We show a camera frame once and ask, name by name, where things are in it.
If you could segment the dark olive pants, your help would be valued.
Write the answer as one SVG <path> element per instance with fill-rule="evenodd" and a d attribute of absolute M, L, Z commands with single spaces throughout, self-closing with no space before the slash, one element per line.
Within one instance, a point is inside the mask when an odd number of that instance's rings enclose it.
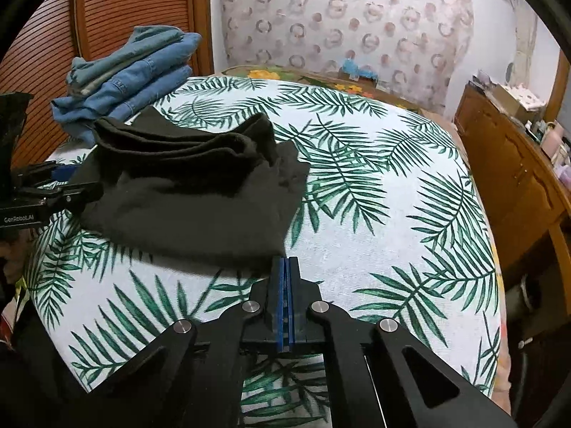
<path fill-rule="evenodd" d="M 182 128 L 152 106 L 131 125 L 93 124 L 95 149 L 72 183 L 102 185 L 82 226 L 116 244 L 219 267 L 263 263 L 284 240 L 310 165 L 254 114 L 228 132 Z"/>

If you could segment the stack of folded blue jeans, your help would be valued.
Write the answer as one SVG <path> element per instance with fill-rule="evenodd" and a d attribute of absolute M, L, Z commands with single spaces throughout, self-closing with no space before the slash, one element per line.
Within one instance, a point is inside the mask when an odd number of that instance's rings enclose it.
<path fill-rule="evenodd" d="M 66 77 L 68 94 L 51 101 L 53 120 L 93 146 L 93 122 L 102 117 L 125 122 L 183 85 L 201 40 L 200 34 L 175 26 L 136 26 L 126 44 L 108 56 L 74 58 Z"/>

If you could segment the wooden louvred wardrobe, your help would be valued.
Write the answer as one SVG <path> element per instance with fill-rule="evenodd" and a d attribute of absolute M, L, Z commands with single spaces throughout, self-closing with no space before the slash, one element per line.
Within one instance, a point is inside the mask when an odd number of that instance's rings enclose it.
<path fill-rule="evenodd" d="M 200 34 L 202 41 L 189 64 L 196 75 L 215 71 L 210 0 L 40 1 L 1 61 L 2 92 L 33 96 L 13 166 L 44 161 L 66 140 L 52 118 L 50 102 L 65 95 L 72 59 L 105 57 L 127 42 L 136 26 L 150 24 Z"/>

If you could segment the floral blanket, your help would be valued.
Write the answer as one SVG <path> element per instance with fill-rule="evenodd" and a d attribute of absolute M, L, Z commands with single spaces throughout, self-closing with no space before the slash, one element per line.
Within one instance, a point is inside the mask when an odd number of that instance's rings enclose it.
<path fill-rule="evenodd" d="M 350 80 L 346 75 L 338 77 L 336 73 L 334 73 L 333 76 L 327 76 L 320 75 L 319 73 L 298 70 L 298 68 L 239 65 L 236 67 L 225 68 L 218 72 L 218 75 L 247 77 L 252 79 L 282 80 L 303 85 L 319 86 L 337 90 L 342 93 L 369 98 L 370 100 L 387 102 L 391 105 L 396 105 L 400 108 L 411 110 L 416 113 L 426 112 L 425 109 L 413 102 L 409 102 L 403 98 L 399 98 L 376 88 L 375 84 L 368 79 L 354 81 Z"/>

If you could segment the blue topped cardboard box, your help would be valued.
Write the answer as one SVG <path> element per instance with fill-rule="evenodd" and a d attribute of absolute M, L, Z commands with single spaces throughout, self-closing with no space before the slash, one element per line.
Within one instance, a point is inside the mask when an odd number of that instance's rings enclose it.
<path fill-rule="evenodd" d="M 340 73 L 347 75 L 351 80 L 365 79 L 373 83 L 378 82 L 378 74 L 369 66 L 359 66 L 353 59 L 345 58 Z"/>

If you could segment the wooden sideboard cabinet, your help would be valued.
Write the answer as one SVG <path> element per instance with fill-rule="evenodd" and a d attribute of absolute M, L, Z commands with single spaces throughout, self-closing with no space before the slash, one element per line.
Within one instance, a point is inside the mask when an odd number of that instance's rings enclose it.
<path fill-rule="evenodd" d="M 529 254 L 556 257 L 551 227 L 570 236 L 570 192 L 522 128 L 470 83 L 455 125 L 490 222 L 504 282 L 512 285 Z"/>

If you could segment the circle pattern curtain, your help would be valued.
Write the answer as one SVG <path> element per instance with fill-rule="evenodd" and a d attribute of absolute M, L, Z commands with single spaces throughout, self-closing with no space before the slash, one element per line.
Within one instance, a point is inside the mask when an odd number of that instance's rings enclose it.
<path fill-rule="evenodd" d="M 350 58 L 438 114 L 473 32 L 472 0 L 222 0 L 222 13 L 231 65 L 334 75 Z"/>

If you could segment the cardboard box with dotted cloth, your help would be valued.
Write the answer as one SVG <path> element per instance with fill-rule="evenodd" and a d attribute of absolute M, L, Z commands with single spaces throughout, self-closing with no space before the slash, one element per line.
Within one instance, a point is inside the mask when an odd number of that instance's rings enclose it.
<path fill-rule="evenodd" d="M 491 94 L 507 115 L 519 120 L 522 124 L 526 124 L 527 121 L 534 122 L 546 105 L 522 85 L 513 87 L 493 84 Z"/>

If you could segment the pink thermos jug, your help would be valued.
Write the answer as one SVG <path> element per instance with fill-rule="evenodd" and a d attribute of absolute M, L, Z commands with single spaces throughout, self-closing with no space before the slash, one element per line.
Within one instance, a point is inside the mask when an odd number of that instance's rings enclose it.
<path fill-rule="evenodd" d="M 552 159 L 559 149 L 564 128 L 558 122 L 549 122 L 547 124 L 546 132 L 543 135 L 540 148 L 547 158 Z"/>

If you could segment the beige tied curtain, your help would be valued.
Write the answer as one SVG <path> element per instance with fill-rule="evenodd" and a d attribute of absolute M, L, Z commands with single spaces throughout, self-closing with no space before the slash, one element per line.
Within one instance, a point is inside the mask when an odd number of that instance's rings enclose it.
<path fill-rule="evenodd" d="M 516 51 L 510 76 L 512 86 L 529 86 L 538 16 L 526 0 L 512 0 L 515 15 Z"/>

